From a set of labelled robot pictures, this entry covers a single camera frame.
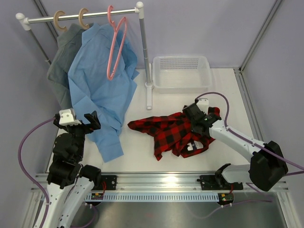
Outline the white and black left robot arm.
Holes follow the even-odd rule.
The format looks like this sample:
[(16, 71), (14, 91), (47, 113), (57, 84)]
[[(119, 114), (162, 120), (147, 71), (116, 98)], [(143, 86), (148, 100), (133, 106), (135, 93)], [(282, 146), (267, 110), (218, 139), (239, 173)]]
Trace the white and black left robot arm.
[(38, 221), (43, 228), (68, 228), (91, 190), (102, 184), (101, 170), (83, 166), (85, 136), (101, 128), (97, 112), (85, 114), (87, 124), (73, 109), (61, 110), (53, 124), (65, 130), (54, 142), (53, 161), (47, 176), (47, 194)]

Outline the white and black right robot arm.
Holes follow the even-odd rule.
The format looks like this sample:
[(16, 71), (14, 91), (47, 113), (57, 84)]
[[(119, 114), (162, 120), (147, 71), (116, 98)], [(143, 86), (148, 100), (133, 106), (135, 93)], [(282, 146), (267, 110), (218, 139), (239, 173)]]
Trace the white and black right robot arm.
[(234, 183), (252, 183), (262, 191), (269, 191), (287, 173), (280, 146), (250, 138), (229, 127), (215, 114), (206, 114), (196, 103), (185, 106), (183, 112), (190, 120), (191, 130), (220, 141), (238, 152), (247, 165), (227, 163), (215, 172), (215, 184), (225, 189)]

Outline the pink plastic hanger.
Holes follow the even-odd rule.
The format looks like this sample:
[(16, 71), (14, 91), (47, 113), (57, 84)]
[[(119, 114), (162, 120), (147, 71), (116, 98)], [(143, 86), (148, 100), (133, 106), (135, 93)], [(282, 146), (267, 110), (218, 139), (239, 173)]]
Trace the pink plastic hanger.
[[(114, 75), (117, 71), (119, 61), (120, 61), (120, 57), (121, 57), (121, 53), (122, 53), (123, 46), (124, 46), (124, 42), (125, 42), (126, 35), (127, 35), (127, 29), (128, 29), (127, 18), (126, 17), (122, 17), (119, 20), (118, 25), (116, 25), (116, 23), (111, 19), (111, 12), (112, 12), (113, 9), (114, 9), (114, 7), (112, 5), (110, 5), (107, 8), (107, 19), (108, 19), (108, 22), (109, 22), (110, 26), (113, 28), (113, 31), (114, 31), (114, 35), (113, 35), (113, 39), (112, 39), (112, 43), (111, 43), (111, 48), (110, 48), (110, 53), (109, 53), (108, 64), (107, 64), (107, 72), (106, 72), (107, 73), (107, 79), (110, 80), (110, 81), (113, 80)], [(124, 25), (123, 38), (122, 38), (121, 44), (119, 46), (119, 50), (118, 50), (118, 53), (117, 53), (117, 58), (116, 58), (115, 64), (112, 67), (112, 60), (113, 60), (113, 56), (114, 56), (116, 38), (117, 38), (117, 35), (118, 35), (122, 25)]]

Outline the red black plaid shirt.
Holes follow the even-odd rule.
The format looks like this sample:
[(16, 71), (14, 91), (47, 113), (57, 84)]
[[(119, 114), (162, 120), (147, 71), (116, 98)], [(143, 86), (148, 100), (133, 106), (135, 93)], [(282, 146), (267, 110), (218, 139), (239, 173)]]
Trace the red black plaid shirt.
[(214, 138), (192, 132), (190, 120), (183, 112), (134, 120), (128, 123), (128, 127), (154, 138), (154, 156), (158, 161), (162, 153), (167, 151), (183, 158), (198, 155), (215, 141)]

